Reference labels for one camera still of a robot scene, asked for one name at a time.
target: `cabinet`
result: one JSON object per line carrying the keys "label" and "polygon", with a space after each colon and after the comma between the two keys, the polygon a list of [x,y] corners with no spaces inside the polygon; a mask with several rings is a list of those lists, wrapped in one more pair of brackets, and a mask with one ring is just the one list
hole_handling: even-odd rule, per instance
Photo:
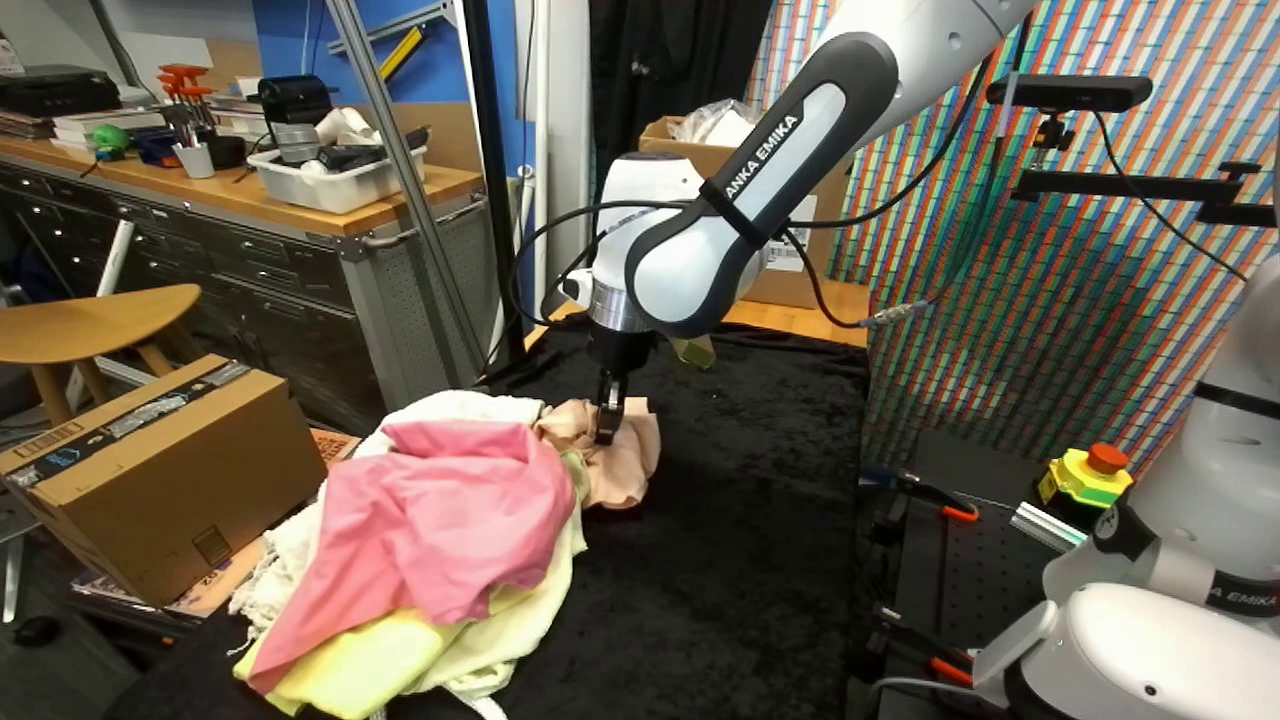
{"label": "cabinet", "polygon": [[[469,288],[469,321],[488,338],[498,307],[488,219],[474,192],[459,202],[439,228]],[[367,432],[389,409],[443,389],[443,365],[469,356],[439,356],[458,343],[449,329],[426,333],[408,260],[397,249],[359,245],[365,231],[405,238],[397,212],[365,228],[336,219],[326,238],[313,212],[299,212],[310,225],[256,225],[201,195],[157,195],[129,181],[80,181],[10,161],[0,161],[0,204],[71,296],[95,291],[112,231],[129,219],[119,291],[206,288],[179,323],[185,356],[226,352],[281,374],[310,417],[348,432]]]}

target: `yellow cloth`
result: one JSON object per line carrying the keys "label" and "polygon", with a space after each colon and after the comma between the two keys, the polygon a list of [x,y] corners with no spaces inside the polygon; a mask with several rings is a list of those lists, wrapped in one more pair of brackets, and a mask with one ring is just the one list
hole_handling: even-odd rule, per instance
{"label": "yellow cloth", "polygon": [[[463,704],[484,704],[511,686],[515,659],[554,630],[567,583],[574,556],[583,551],[582,511],[567,516],[554,566],[537,589],[501,589],[478,624],[436,630],[405,610],[356,634],[344,634],[305,657],[269,701],[298,715],[320,707],[341,720],[376,715],[392,698],[449,687]],[[250,681],[263,638],[236,663]]]}

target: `pink cloth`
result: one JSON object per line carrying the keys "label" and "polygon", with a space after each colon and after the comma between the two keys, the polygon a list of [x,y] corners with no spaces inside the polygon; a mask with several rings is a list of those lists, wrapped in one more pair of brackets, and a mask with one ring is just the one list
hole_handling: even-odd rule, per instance
{"label": "pink cloth", "polygon": [[399,425],[392,455],[327,471],[320,551],[263,638],[269,694],[326,639],[421,610],[434,624],[484,618],[498,583],[541,583],[575,506],[554,444],[526,425]]}

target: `wooden chair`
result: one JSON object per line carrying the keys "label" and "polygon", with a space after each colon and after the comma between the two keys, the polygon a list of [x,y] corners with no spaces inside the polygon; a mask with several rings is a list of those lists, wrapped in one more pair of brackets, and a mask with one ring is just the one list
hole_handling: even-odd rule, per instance
{"label": "wooden chair", "polygon": [[147,374],[173,374],[168,356],[147,343],[201,301],[201,283],[168,283],[119,296],[85,296],[57,306],[0,307],[0,365],[33,370],[48,425],[71,417],[60,370],[80,370],[87,396],[103,402],[95,356],[135,349]]}

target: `storage bin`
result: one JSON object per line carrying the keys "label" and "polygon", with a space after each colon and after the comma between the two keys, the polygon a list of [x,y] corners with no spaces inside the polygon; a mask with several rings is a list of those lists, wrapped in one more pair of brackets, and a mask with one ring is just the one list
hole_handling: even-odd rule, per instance
{"label": "storage bin", "polygon": [[[263,175],[269,195],[317,212],[353,212],[359,204],[385,202],[399,192],[399,175],[392,161],[348,169],[348,173],[299,173],[275,163],[281,153],[254,153],[250,163]],[[414,150],[414,163],[426,175],[429,150]]]}

